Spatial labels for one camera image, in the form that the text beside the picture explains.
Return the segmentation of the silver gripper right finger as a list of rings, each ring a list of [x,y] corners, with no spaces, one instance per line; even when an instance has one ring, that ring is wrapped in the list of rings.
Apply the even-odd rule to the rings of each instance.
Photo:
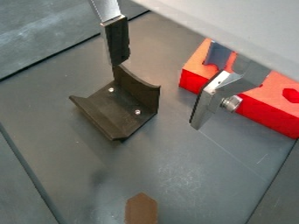
[[[211,41],[205,65],[215,64],[219,72],[202,88],[194,104],[190,124],[197,130],[219,108],[234,112],[242,103],[238,94],[258,88],[270,75],[272,69],[242,54],[237,56],[233,63],[233,72],[225,71],[231,53],[227,47]]]

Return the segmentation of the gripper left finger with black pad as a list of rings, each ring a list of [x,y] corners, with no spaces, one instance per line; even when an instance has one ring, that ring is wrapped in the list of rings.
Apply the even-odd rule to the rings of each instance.
[[[118,66],[131,53],[127,17],[121,12],[118,0],[89,0],[89,3],[99,19],[111,65]]]

